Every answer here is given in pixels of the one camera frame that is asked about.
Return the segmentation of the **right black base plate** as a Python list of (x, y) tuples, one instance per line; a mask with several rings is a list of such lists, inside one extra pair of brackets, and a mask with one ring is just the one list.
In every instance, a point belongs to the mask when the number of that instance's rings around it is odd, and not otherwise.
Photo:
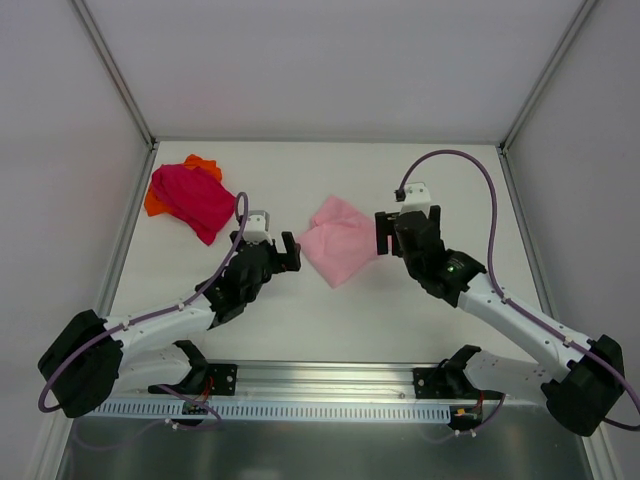
[(481, 391), (471, 385), (462, 370), (417, 367), (412, 370), (416, 399), (478, 400)]

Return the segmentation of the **right aluminium frame post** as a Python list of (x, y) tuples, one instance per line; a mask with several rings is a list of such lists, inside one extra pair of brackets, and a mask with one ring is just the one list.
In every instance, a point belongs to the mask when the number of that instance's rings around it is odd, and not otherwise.
[(551, 83), (557, 71), (562, 66), (569, 51), (573, 47), (577, 38), (586, 27), (594, 10), (599, 6), (598, 0), (583, 0), (579, 3), (575, 13), (571, 16), (568, 24), (564, 28), (558, 42), (554, 46), (549, 58), (546, 60), (540, 74), (527, 94), (522, 106), (511, 123), (506, 135), (499, 142), (499, 150), (507, 155), (514, 145), (519, 134), (527, 124), (535, 107), (541, 100), (547, 87)]

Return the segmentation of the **aluminium mounting rail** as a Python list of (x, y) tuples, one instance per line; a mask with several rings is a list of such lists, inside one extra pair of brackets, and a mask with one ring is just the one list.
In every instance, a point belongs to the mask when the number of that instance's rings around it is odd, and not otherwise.
[[(230, 363), (238, 366), (234, 396), (256, 398), (310, 398), (331, 401), (340, 399), (391, 400), (416, 399), (412, 370), (417, 367), (439, 367), (435, 364), (376, 364), (335, 362), (277, 361), (198, 361), (195, 366), (161, 357), (158, 361), (138, 361), (127, 367), (116, 380), (110, 398), (120, 396), (147, 397), (160, 395), (161, 384), (177, 383), (192, 367), (208, 363)], [(552, 380), (540, 365), (480, 353), (464, 366), (447, 361), (446, 369), (462, 370), (471, 385), (489, 400), (507, 395), (516, 400), (542, 404), (541, 386)]]

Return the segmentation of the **orange folded t shirt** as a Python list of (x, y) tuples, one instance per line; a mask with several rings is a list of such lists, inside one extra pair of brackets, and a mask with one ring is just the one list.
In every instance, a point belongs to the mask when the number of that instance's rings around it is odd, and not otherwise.
[[(219, 182), (221, 182), (223, 179), (222, 170), (218, 167), (215, 160), (204, 159), (198, 155), (191, 154), (186, 157), (186, 159), (182, 162), (182, 165), (188, 170), (201, 168), (208, 172)], [(144, 208), (146, 209), (146, 212), (149, 216), (173, 214), (170, 206), (160, 199), (158, 194), (153, 190), (152, 185), (149, 185), (148, 187), (144, 199)]]

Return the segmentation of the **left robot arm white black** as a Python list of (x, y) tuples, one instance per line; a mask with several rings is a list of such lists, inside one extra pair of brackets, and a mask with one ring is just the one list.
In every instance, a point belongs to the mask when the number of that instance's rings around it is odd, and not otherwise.
[(125, 317), (76, 314), (37, 364), (56, 409), (78, 418), (115, 393), (203, 390), (209, 364), (190, 336), (234, 320), (273, 276), (301, 268), (300, 246), (290, 232), (282, 234), (284, 252), (272, 240), (249, 242), (238, 233), (231, 238), (233, 255), (186, 299)]

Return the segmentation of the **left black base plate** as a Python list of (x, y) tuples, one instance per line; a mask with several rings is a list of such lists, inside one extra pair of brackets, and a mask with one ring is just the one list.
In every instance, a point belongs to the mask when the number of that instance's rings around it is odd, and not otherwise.
[(182, 395), (234, 396), (236, 393), (238, 366), (230, 363), (208, 363), (192, 367), (186, 377), (167, 386)]

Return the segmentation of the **left aluminium frame post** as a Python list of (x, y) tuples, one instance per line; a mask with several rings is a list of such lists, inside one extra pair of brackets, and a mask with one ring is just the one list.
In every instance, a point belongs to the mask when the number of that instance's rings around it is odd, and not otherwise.
[(152, 133), (138, 102), (126, 81), (106, 38), (95, 19), (89, 4), (85, 0), (70, 0), (70, 8), (75, 14), (79, 24), (83, 28), (100, 64), (102, 65), (110, 83), (114, 87), (127, 114), (141, 137), (144, 145), (153, 150), (156, 145), (156, 137)]

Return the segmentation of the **light pink t shirt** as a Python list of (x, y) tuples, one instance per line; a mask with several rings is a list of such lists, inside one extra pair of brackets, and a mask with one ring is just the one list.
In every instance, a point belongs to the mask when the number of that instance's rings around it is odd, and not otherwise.
[(347, 282), (378, 256), (374, 220), (334, 195), (311, 217), (298, 243), (331, 288)]

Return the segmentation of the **aluminium frame post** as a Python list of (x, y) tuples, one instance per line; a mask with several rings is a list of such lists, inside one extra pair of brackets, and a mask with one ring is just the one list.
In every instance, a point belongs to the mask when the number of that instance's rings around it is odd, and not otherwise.
[(75, 14), (79, 24), (83, 28), (100, 64), (102, 65), (110, 83), (114, 87), (127, 114), (141, 137), (144, 145), (153, 150), (156, 145), (156, 137), (152, 133), (138, 102), (126, 81), (106, 38), (95, 19), (89, 4), (85, 0), (70, 0), (70, 8)]
[(511, 123), (506, 135), (499, 142), (499, 150), (507, 155), (514, 145), (519, 134), (527, 124), (535, 107), (541, 100), (547, 87), (551, 83), (557, 71), (562, 66), (569, 51), (573, 47), (577, 38), (586, 27), (594, 10), (599, 6), (598, 0), (583, 0), (579, 3), (575, 13), (571, 16), (568, 24), (564, 28), (558, 42), (554, 46), (549, 58), (546, 60), (540, 74), (527, 94), (522, 106)]

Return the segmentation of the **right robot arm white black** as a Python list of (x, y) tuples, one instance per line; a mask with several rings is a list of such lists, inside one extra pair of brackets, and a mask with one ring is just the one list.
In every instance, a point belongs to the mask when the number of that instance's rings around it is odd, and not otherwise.
[(606, 420), (624, 392), (617, 341), (607, 335), (591, 339), (495, 287), (483, 264), (445, 247), (439, 206), (378, 212), (374, 222), (378, 254), (402, 258), (409, 276), (430, 296), (484, 321), (532, 358), (510, 360), (464, 346), (445, 364), (443, 384), (451, 395), (465, 397), (475, 389), (511, 395), (545, 407), (582, 437)]

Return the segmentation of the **magenta folded t shirt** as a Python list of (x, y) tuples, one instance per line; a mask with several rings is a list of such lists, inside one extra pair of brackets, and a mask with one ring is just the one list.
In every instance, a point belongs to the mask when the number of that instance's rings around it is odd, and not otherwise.
[(153, 173), (150, 188), (168, 213), (186, 223), (207, 246), (234, 214), (236, 197), (201, 167), (163, 165)]

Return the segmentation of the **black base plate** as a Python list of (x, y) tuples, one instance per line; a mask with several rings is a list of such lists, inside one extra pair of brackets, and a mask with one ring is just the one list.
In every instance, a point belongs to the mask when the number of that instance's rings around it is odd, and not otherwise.
[(412, 370), (416, 399), (478, 400), (481, 391), (471, 385), (462, 370), (417, 367)]
[(167, 386), (182, 395), (234, 396), (236, 393), (238, 366), (230, 363), (208, 363), (192, 367), (186, 377)]

